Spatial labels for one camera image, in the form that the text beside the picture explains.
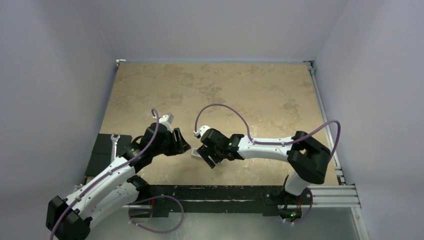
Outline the silver wrench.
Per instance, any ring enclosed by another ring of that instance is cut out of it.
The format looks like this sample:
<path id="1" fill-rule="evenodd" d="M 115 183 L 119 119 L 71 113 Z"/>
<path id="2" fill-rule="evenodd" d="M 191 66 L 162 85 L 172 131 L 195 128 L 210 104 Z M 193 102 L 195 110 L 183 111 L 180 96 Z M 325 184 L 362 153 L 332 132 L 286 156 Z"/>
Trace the silver wrench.
<path id="1" fill-rule="evenodd" d="M 120 134 L 114 134 L 114 133 L 110 136 L 110 140 L 111 140 L 110 163 L 112 163 L 117 157 L 117 145 L 118 145 L 118 141 L 120 137 L 121 137 Z"/>

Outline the black foam tool tray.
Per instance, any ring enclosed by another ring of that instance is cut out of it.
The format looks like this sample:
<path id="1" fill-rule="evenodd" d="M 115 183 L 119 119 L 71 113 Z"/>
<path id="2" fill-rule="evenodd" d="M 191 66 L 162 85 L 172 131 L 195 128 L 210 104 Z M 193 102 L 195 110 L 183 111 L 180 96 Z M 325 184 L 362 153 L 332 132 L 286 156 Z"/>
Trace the black foam tool tray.
<path id="1" fill-rule="evenodd" d="M 85 176 L 95 177 L 100 174 L 111 163 L 111 155 L 111 134 L 99 133 L 91 151 Z"/>

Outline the white remote control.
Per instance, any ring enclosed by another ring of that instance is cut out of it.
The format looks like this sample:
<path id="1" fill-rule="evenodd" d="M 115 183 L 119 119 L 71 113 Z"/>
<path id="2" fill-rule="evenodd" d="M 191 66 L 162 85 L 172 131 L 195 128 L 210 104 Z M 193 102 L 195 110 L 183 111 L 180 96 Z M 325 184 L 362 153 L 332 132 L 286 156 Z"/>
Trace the white remote control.
<path id="1" fill-rule="evenodd" d="M 192 150 L 191 150 L 191 156 L 192 157 L 195 157 L 195 158 L 201 158 L 201 156 L 200 156 L 200 154 L 198 153 L 198 151 L 197 151 L 197 149 L 196 148 L 193 148 Z"/>

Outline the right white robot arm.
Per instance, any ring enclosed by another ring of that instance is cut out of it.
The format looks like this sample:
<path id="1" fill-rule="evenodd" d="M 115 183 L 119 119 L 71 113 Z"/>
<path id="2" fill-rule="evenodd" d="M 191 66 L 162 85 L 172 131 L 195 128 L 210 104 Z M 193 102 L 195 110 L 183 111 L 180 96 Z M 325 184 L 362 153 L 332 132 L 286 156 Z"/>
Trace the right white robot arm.
<path id="1" fill-rule="evenodd" d="M 293 172 L 287 177 L 280 196 L 288 204 L 300 198 L 311 184 L 325 182 L 331 151 L 304 131 L 282 138 L 253 138 L 244 134 L 226 137 L 207 125 L 194 131 L 202 145 L 197 154 L 214 168 L 223 160 L 269 159 L 289 163 Z"/>

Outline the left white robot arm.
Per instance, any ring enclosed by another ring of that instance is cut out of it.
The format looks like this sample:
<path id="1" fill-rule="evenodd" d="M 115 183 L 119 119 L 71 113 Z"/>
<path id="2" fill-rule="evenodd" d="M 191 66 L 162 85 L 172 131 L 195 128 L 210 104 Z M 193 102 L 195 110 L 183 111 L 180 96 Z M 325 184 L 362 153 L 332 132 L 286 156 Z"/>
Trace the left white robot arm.
<path id="1" fill-rule="evenodd" d="M 152 205 L 159 199 L 178 200 L 151 191 L 137 173 L 157 156 L 177 156 L 191 150 L 179 128 L 165 122 L 152 123 L 141 136 L 125 145 L 97 176 L 62 198 L 55 196 L 47 207 L 49 239 L 84 240 L 104 218 L 127 204 Z"/>

